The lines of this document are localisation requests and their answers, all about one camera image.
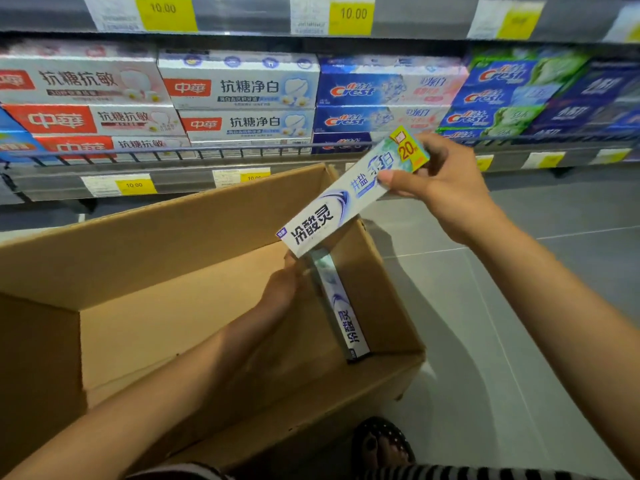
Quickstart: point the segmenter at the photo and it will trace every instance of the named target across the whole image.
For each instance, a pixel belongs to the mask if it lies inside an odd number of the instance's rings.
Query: store shelf
[[[467,37],[478,0],[376,0],[372,38]],[[594,43],[631,0],[546,0],[532,41]],[[193,0],[201,34],[290,35],[289,0]],[[0,0],[0,30],[95,32],[84,0]]]
[[[585,166],[599,150],[631,148],[635,142],[615,141],[599,143],[512,144],[504,141],[489,146],[476,146],[477,155],[494,155],[489,172],[513,171],[522,168],[531,152],[566,152],[558,167]],[[355,162],[362,153],[333,155],[288,155],[242,158],[204,158],[184,161],[145,163],[110,163],[60,165],[48,167],[16,166],[5,170],[16,189],[33,201],[91,198],[81,177],[95,175],[126,175],[149,173],[158,193],[190,193],[215,188],[212,170],[258,168],[268,166],[271,173],[279,173],[302,166],[324,162],[332,164],[339,173],[345,164]]]

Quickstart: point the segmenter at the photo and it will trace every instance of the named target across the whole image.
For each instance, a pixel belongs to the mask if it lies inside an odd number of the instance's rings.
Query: person's left arm
[[[5,477],[120,478],[162,435],[196,412],[274,329],[296,291],[294,259],[260,302],[203,343],[92,409]]]

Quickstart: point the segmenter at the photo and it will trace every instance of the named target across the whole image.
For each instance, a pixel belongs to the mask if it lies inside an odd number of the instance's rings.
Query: forearm
[[[471,249],[583,414],[640,477],[640,331],[506,217],[476,232]]]
[[[7,479],[115,479],[172,427],[196,412],[278,322],[258,304],[203,343],[90,411]]]

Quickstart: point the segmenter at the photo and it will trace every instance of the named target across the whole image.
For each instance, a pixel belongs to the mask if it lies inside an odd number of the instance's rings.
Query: hand
[[[453,241],[469,245],[483,226],[506,219],[492,201],[473,149],[434,133],[420,133],[431,159],[415,174],[382,170],[380,183],[423,201]]]
[[[296,273],[296,259],[291,251],[284,256],[284,267],[271,275],[267,286],[264,288],[260,306],[283,314],[290,306],[298,287],[298,275]]]

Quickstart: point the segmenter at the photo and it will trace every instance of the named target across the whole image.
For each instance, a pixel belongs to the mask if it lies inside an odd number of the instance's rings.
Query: tile floor
[[[564,180],[534,172],[488,179],[510,218],[640,326],[638,182],[640,168]],[[95,215],[148,202],[108,200]],[[428,348],[402,400],[381,411],[402,428],[419,461],[630,478],[480,262],[443,233],[423,204],[381,200],[362,217]],[[0,207],[0,241],[77,218],[55,204]],[[343,439],[291,478],[347,478],[347,472]]]

